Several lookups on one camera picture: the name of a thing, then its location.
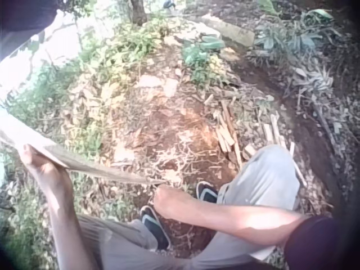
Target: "vegetation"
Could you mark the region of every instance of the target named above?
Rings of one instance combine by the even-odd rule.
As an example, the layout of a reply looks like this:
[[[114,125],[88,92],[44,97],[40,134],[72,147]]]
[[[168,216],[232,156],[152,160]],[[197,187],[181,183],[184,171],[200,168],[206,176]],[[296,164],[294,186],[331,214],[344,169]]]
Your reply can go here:
[[[191,70],[194,83],[201,87],[221,83],[223,71],[217,52],[224,47],[224,41],[212,36],[203,36],[201,41],[184,47],[184,62]]]

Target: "gray trousers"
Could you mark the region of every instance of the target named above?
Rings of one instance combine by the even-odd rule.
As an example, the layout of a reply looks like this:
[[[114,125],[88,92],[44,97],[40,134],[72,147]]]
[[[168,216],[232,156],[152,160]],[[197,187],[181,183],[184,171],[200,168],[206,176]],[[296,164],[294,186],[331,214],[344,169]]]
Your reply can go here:
[[[221,187],[218,204],[263,205],[292,210],[299,181],[293,159],[280,146],[259,150],[229,184]],[[192,259],[162,256],[154,236],[139,221],[118,223],[79,216],[86,245],[103,270],[217,269],[263,260],[274,246],[261,246],[217,232]]]

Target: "wooden stick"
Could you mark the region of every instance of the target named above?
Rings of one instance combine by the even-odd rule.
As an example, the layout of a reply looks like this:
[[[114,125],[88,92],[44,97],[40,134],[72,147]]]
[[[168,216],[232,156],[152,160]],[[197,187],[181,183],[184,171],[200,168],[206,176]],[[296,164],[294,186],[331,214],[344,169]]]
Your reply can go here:
[[[221,133],[219,131],[219,128],[215,128],[215,133],[218,136],[218,140],[219,140],[219,144],[220,144],[220,148],[224,153],[227,153],[227,148],[226,148],[226,144],[224,141],[223,136],[221,136]]]
[[[276,142],[276,144],[280,145],[280,132],[279,132],[279,127],[277,126],[276,116],[271,114],[270,120],[271,120],[272,129],[274,131],[275,142]]]
[[[299,166],[296,164],[295,161],[294,161],[294,166],[295,166],[295,171],[296,171],[298,177],[300,178],[300,183],[303,184],[304,187],[308,187],[308,184],[307,184],[303,174],[301,173]]]
[[[229,111],[227,109],[227,106],[226,106],[226,101],[225,100],[221,100],[221,106],[223,107],[223,111],[224,111],[224,116],[225,116],[225,121],[227,123],[227,127],[230,131],[230,134],[233,134],[234,133],[234,127],[232,126],[232,123],[231,123],[231,119],[230,119],[230,114],[229,114]]]
[[[265,133],[265,137],[266,137],[266,141],[268,142],[268,144],[274,144],[274,137],[272,135],[272,130],[269,124],[263,124],[263,128],[264,128],[264,133]]]
[[[283,148],[287,149],[285,137],[284,137],[283,135],[280,135],[280,136],[279,136],[279,140],[280,140],[280,145],[281,145]]]
[[[219,131],[220,131],[221,135],[224,137],[224,139],[227,141],[227,143],[230,146],[233,146],[235,141],[231,137],[229,131],[227,129],[224,129],[222,126],[219,127]]]
[[[163,181],[150,182],[138,175],[88,161],[82,156],[71,153],[50,139],[43,137],[8,114],[5,109],[0,108],[0,119],[0,140],[2,142],[15,148],[29,144],[52,162],[66,169],[126,183],[163,183]]]
[[[239,167],[239,170],[242,170],[242,160],[241,160],[241,154],[240,154],[240,146],[239,146],[239,142],[237,140],[236,131],[234,131],[232,136],[233,136],[233,138],[235,140],[234,151],[235,151],[238,167]]]
[[[290,155],[291,155],[292,157],[294,157],[294,151],[295,151],[295,143],[294,143],[294,142],[290,142],[289,152],[290,152]]]
[[[210,104],[210,102],[212,102],[213,99],[214,99],[214,94],[211,94],[211,95],[204,101],[204,105],[207,106],[208,104]]]
[[[251,144],[248,144],[247,146],[245,146],[244,151],[245,151],[245,153],[248,154],[249,157],[252,157],[257,152]]]

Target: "fingers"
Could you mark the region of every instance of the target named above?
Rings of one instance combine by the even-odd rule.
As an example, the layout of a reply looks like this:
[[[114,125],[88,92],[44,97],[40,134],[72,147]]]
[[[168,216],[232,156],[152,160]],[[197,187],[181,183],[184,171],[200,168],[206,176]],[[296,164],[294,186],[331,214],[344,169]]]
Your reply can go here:
[[[48,160],[43,155],[39,154],[31,145],[23,145],[22,147],[19,147],[18,149],[21,161],[24,163],[27,167],[41,167],[44,164],[51,163],[50,160]]]

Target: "green plant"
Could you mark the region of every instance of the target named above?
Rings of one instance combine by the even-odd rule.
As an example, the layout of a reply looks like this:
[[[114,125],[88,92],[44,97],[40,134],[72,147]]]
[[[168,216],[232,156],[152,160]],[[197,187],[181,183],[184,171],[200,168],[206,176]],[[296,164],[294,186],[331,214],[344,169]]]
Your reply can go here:
[[[216,51],[224,47],[224,41],[212,36],[203,36],[200,42],[188,43],[184,47],[183,59],[191,69],[191,80],[194,83],[203,87],[222,80]]]
[[[324,38],[332,42],[334,35],[340,36],[325,10],[304,12],[300,19],[286,23],[278,20],[278,24],[262,27],[254,42],[264,50],[260,51],[262,56],[278,64],[295,64],[298,58],[314,54]]]

